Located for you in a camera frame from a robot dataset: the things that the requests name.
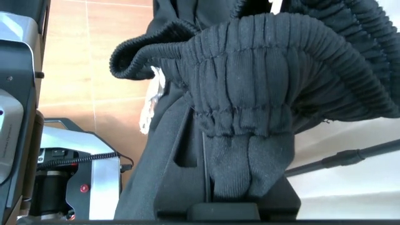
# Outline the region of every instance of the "machine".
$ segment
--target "machine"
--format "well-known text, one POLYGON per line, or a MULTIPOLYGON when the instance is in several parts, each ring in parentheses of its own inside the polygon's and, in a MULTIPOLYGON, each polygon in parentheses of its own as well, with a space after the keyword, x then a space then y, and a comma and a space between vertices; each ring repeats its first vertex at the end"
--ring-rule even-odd
MULTIPOLYGON (((74 224, 138 223, 112 221, 121 193, 121 173, 132 169, 133 162, 120 165, 119 158, 125 156, 94 133, 83 131, 68 119, 44 118, 38 111, 41 81, 45 77, 41 67, 50 1, 3 0, 0 4, 0 221, 2 224, 17 221, 45 224, 54 220, 74 224), (61 123, 64 128, 46 123, 61 123)), ((399 141, 392 142, 389 149, 395 151, 398 146, 399 141)), ((376 154, 370 149, 364 156, 373 155, 376 154)), ((288 171, 287 176, 357 163, 364 159, 360 156, 360 151, 338 154, 288 171)), ((209 184, 204 186, 204 196, 200 198, 207 199, 209 184)), ((163 198, 168 202, 172 197, 163 198)), ((286 177, 275 184, 262 202, 204 202, 180 208, 160 204, 157 215, 169 224, 252 220, 271 224, 320 223, 296 221, 301 202, 286 177)), ((398 223, 362 223, 375 222, 398 223)))

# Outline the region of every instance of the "orange tile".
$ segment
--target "orange tile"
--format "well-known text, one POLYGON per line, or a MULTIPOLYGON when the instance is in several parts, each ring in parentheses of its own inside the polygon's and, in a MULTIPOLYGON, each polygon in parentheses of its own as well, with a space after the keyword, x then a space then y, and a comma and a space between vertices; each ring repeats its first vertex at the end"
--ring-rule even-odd
POLYGON ((91 65, 84 2, 51 2, 41 104, 91 101, 91 65))
MULTIPOLYGON (((147 136, 139 131, 143 99, 95 102, 97 134, 115 150, 133 159, 135 164, 143 153, 147 136)), ((122 174, 126 184, 132 171, 122 174)))
POLYGON ((68 118, 84 131, 95 131, 93 104, 39 105, 39 111, 43 113, 45 118, 68 118))
POLYGON ((116 79, 109 72, 109 58, 121 42, 142 35, 152 19, 152 9, 113 4, 87 4, 94 99, 143 97, 149 81, 116 79))
POLYGON ((134 6, 153 6, 153 0, 87 0, 93 3, 106 3, 106 4, 127 4, 134 6))

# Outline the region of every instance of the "white wall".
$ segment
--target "white wall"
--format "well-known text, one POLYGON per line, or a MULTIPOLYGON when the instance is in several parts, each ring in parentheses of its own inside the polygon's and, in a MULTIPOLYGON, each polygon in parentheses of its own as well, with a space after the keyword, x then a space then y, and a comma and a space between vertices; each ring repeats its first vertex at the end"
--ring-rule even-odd
MULTIPOLYGON (((399 1, 379 3, 400 27, 399 1)), ((400 139, 400 119, 321 124, 296 136, 289 168, 395 139, 400 139)), ((400 219, 400 151, 289 180, 302 199, 298 219, 400 219)))

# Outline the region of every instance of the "floor tile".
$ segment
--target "floor tile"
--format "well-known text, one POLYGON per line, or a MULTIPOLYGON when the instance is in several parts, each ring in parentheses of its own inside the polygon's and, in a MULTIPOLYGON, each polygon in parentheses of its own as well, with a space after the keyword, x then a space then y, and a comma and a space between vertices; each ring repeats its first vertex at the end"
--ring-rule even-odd
MULTIPOLYGON (((139 131, 139 117, 143 99, 95 102, 97 134, 115 150, 139 162, 147 136, 139 131)), ((126 184, 132 171, 122 174, 126 184)))
POLYGON ((39 105, 39 111, 45 118, 68 118, 84 131, 95 131, 93 104, 39 105))
POLYGON ((91 101, 85 3, 52 1, 42 70, 41 104, 91 101))
POLYGON ((153 6, 153 0, 87 0, 93 3, 106 3, 106 4, 126 4, 134 6, 153 6))
POLYGON ((116 79, 109 72, 109 58, 118 44, 142 35, 152 19, 151 8, 87 4, 94 99, 143 97, 148 81, 116 79))

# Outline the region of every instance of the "silver metal panel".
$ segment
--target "silver metal panel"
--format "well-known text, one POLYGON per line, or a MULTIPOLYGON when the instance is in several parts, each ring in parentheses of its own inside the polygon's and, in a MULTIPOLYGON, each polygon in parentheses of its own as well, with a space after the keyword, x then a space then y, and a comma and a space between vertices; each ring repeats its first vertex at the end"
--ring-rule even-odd
POLYGON ((27 16, 20 16, 9 12, 0 11, 0 40, 16 41, 26 44, 32 54, 32 71, 33 78, 38 87, 37 103, 39 102, 40 79, 35 79, 34 72, 42 71, 41 59, 41 35, 38 34, 38 24, 36 21, 27 16))
MULTIPOLYGON (((41 148, 66 148, 89 154, 114 151, 95 135, 45 126, 41 148)), ((92 162, 89 219, 114 219, 120 190, 119 158, 92 162)))
POLYGON ((0 184, 10 175, 23 116, 21 103, 0 89, 0 184))

